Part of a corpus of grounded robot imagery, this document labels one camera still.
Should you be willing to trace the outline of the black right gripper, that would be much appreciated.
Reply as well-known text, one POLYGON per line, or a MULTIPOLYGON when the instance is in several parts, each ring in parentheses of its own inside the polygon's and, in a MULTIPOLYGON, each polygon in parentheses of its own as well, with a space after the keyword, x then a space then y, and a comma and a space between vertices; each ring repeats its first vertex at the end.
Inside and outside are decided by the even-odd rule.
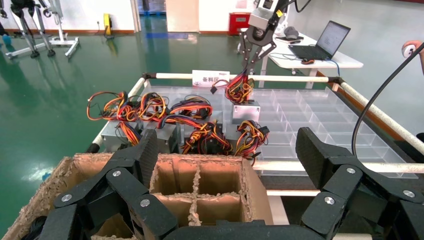
POLYGON ((244 33, 239 33, 239 53, 242 55, 241 65, 249 75, 255 74, 257 62, 267 57, 276 47, 273 40, 274 32, 271 28, 261 29, 250 25, 244 33), (254 55, 250 58, 252 45, 258 46, 254 55))

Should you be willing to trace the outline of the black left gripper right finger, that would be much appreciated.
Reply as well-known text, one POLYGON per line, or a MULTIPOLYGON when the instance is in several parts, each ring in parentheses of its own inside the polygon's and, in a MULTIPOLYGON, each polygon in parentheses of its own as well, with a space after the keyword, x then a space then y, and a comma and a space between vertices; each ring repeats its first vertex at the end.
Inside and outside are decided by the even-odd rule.
POLYGON ((330 240, 347 214, 363 217, 385 240, 424 237, 424 196, 401 180, 365 167, 348 149, 322 142, 308 127, 297 131, 297 158, 319 193, 300 223, 330 240))

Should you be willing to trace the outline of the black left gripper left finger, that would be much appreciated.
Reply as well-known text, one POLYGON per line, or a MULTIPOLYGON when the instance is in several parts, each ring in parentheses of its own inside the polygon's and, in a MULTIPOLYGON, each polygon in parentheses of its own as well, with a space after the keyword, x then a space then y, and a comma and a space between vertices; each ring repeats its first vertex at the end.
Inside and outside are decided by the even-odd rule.
POLYGON ((89 240, 121 215, 138 239, 163 240, 178 220, 149 191, 158 153, 156 131, 145 130, 137 145, 116 151, 99 173, 57 196, 40 239, 89 240))

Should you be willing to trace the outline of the bystander hand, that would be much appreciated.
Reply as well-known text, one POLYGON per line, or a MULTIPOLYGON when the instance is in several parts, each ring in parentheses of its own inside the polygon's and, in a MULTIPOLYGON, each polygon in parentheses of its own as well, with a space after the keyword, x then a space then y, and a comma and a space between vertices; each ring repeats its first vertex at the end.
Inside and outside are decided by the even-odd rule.
MULTIPOLYGON (((421 42, 419 40, 406 41, 403 44, 402 49, 401 49, 403 57, 408 58, 422 44, 423 44, 423 42, 421 42)), ((424 50, 422 49, 418 55, 419 55, 421 70, 422 70, 422 72, 424 72, 424 50)))

